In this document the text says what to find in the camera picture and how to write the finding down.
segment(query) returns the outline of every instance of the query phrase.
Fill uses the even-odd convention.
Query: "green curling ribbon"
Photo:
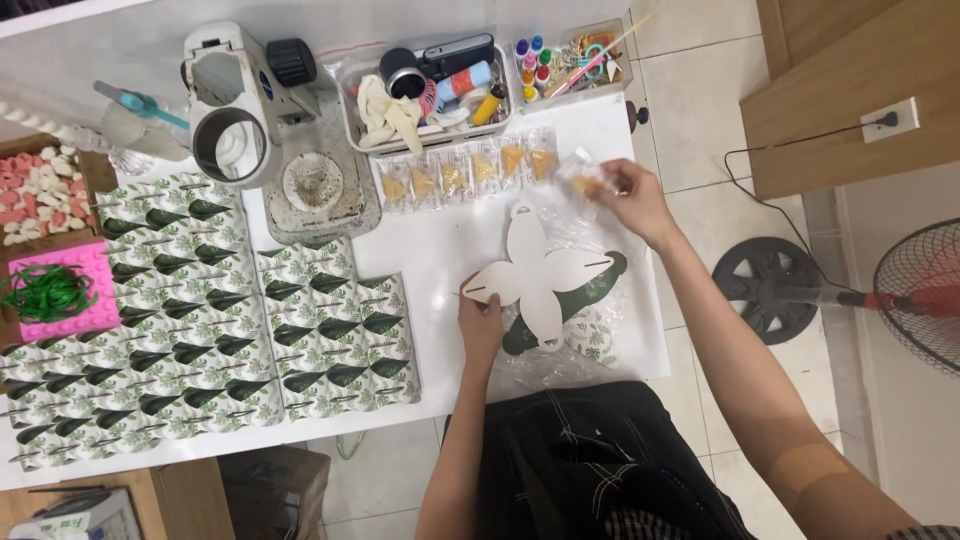
[[[87,300],[86,291],[93,286],[89,276],[78,276],[79,265],[25,265],[0,282],[0,289],[10,283],[13,291],[0,304],[16,309],[25,325],[56,323],[76,317],[97,302],[98,295]]]

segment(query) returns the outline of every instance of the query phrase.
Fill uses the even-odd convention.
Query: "white plastic basket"
[[[423,51],[415,51],[417,56],[423,54]],[[506,80],[508,95],[507,98],[503,100],[504,106],[507,109],[507,114],[500,119],[499,122],[488,124],[486,126],[480,126],[476,128],[468,128],[465,131],[460,133],[440,133],[433,135],[422,135],[420,141],[423,143],[423,147],[428,146],[437,146],[441,144],[447,144],[449,142],[460,142],[462,140],[473,138],[478,135],[490,135],[494,133],[500,133],[507,126],[507,123],[513,117],[514,112],[517,111],[518,101],[517,92],[515,88],[519,87],[519,81],[516,81],[515,78],[516,68],[511,67],[508,62],[513,62],[514,57],[507,57],[503,49],[498,44],[493,45],[493,62],[497,64],[499,72],[502,74],[502,77]],[[402,139],[384,142],[383,144],[378,144],[370,148],[361,148],[360,147],[360,136],[363,134],[361,131],[364,128],[363,121],[360,120],[360,115],[356,110],[356,107],[353,105],[348,106],[348,100],[344,99],[341,96],[340,99],[340,108],[344,114],[344,123],[347,128],[347,140],[350,142],[355,150],[363,152],[365,154],[373,154],[377,156],[384,156],[389,154],[396,154],[399,152],[409,152],[410,149],[407,148],[405,142]]]

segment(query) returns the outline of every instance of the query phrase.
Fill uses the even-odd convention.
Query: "white tile floor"
[[[628,54],[635,80],[627,99],[649,107],[651,121],[633,135],[637,161],[660,174],[667,203],[708,268],[734,244],[754,236],[792,238],[774,210],[753,202],[728,182],[723,155],[743,148],[738,102],[767,82],[755,0],[634,0],[624,24],[660,6]],[[750,164],[732,169],[752,189]],[[801,198],[774,202],[806,234]],[[773,493],[747,462],[710,394],[683,316],[657,261],[657,286],[672,376],[651,380],[701,464],[740,508],[760,538],[803,538]],[[814,323],[773,352],[800,390],[811,416],[838,448],[823,323]],[[443,437],[444,418],[374,430],[351,461],[333,439],[308,448],[333,456],[324,500],[329,538],[412,538],[420,502]]]

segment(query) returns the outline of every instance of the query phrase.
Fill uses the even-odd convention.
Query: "white table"
[[[521,115],[511,122],[508,131],[540,126],[552,126],[556,130],[561,156],[578,147],[586,149],[597,160],[634,156],[622,94]],[[122,179],[121,183],[150,181],[189,170],[197,170],[192,160],[164,163],[144,177]],[[4,420],[0,422],[0,457],[3,457],[0,490],[231,454],[450,413],[464,364],[463,344],[457,328],[456,292],[472,272],[493,260],[506,258],[507,210],[520,196],[522,193],[429,213],[384,215],[379,227],[353,240],[361,278],[403,273],[420,369],[422,398],[419,403],[391,405],[374,412],[348,412],[325,419],[306,418],[296,423],[284,419],[276,426],[246,427],[233,433],[205,433],[190,439],[163,441],[157,448],[140,454],[118,454],[31,473],[24,473],[18,463],[6,462],[7,456],[15,455],[16,450],[13,430]],[[245,191],[243,200],[253,248],[278,247],[280,244],[267,232],[260,190]],[[638,238],[624,234],[617,224],[598,222],[598,228],[611,242],[630,244],[629,267],[620,280],[630,284],[621,286],[631,286],[635,300],[625,311],[615,339],[620,357],[618,368],[607,370],[609,373],[601,380],[590,383],[668,376],[669,360],[650,251]],[[534,391],[511,384],[511,379],[494,371],[488,401]],[[0,411],[6,408],[7,400],[0,400]]]

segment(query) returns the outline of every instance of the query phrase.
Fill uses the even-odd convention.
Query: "power outlet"
[[[871,112],[870,114],[860,118],[860,123],[866,124],[868,122],[876,122],[890,112],[895,112],[897,114],[897,125],[894,127],[877,124],[864,126],[864,142],[874,142],[875,140],[881,140],[882,138],[887,138],[888,136],[899,135],[911,130],[916,130],[920,127],[920,116],[917,115],[917,98],[915,97],[905,99],[899,103],[876,112]]]

